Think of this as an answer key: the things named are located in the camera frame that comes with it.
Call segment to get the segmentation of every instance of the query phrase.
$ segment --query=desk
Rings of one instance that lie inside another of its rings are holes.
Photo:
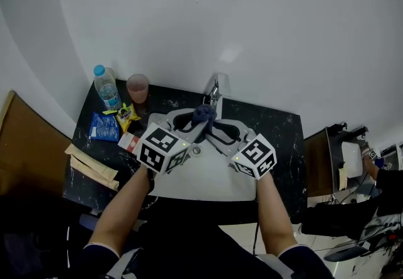
[[[125,81],[116,80],[116,86],[122,101],[131,103]],[[147,101],[142,105],[135,105],[135,110],[142,119],[132,122],[128,131],[141,137],[151,113],[167,114],[172,110],[196,108],[202,104],[203,97],[203,94],[150,85]],[[135,156],[118,147],[116,142],[88,139],[92,113],[101,113],[103,110],[103,104],[93,84],[84,102],[72,143],[97,161],[119,170],[115,179],[120,182],[121,188],[137,170],[139,163]],[[307,184],[300,117],[284,111],[224,99],[222,118],[244,122],[273,144],[278,163],[273,168],[272,175],[278,191],[290,215],[302,212],[307,207]],[[103,210],[115,195],[115,191],[89,179],[69,165],[66,167],[64,198]],[[147,219],[149,214],[167,210],[205,214],[212,222],[220,225],[256,222],[258,217],[256,201],[203,202],[161,197],[156,200],[155,197],[148,196],[144,206],[149,207],[143,209],[142,219]]]

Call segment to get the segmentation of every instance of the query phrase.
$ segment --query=plastic cup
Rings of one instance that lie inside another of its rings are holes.
[[[134,74],[127,80],[126,88],[134,103],[143,103],[149,92],[149,80],[143,74]]]

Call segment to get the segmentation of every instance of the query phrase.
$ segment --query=blue snack bag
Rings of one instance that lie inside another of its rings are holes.
[[[89,128],[89,139],[119,141],[119,125],[113,115],[99,115],[93,112]]]

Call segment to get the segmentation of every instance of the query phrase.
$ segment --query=yellow snack bag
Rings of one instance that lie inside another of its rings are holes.
[[[126,104],[124,103],[123,106],[118,110],[116,119],[118,120],[118,123],[123,129],[123,133],[125,133],[132,120],[137,121],[140,120],[141,118],[136,115],[133,103],[129,106],[126,106]]]

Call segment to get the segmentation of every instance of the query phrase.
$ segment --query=plastic bottle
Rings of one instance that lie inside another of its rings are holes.
[[[115,78],[110,74],[109,70],[105,70],[103,65],[94,67],[94,84],[103,100],[107,110],[118,110],[122,107],[122,101],[116,88]]]

